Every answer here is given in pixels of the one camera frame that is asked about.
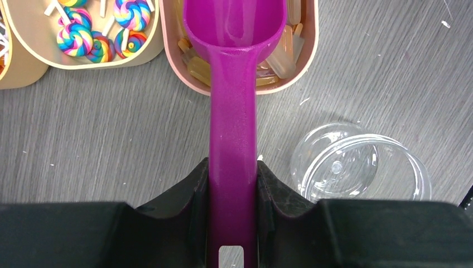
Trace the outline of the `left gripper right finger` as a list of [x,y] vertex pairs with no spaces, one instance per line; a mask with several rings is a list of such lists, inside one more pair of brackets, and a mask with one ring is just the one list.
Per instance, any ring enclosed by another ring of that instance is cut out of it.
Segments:
[[471,267],[472,220],[441,202],[311,203],[258,162],[260,267]]

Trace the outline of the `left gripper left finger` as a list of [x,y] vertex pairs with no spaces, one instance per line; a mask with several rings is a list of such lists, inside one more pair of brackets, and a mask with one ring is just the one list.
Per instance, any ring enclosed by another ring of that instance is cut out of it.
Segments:
[[208,160],[139,206],[1,205],[2,267],[204,267]]

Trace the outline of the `magenta plastic scoop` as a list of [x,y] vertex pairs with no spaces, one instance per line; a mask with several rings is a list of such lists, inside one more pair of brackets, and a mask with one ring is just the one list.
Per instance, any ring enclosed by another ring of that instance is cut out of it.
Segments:
[[258,265],[256,69],[276,48],[285,1],[185,1],[183,23],[210,65],[209,222],[206,266],[223,246]]

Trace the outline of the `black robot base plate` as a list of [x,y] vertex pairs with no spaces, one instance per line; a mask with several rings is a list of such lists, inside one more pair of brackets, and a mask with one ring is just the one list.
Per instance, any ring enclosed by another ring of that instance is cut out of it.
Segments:
[[458,205],[462,209],[467,209],[472,203],[472,195],[473,195],[473,186],[470,187],[467,194],[463,197],[462,201]]

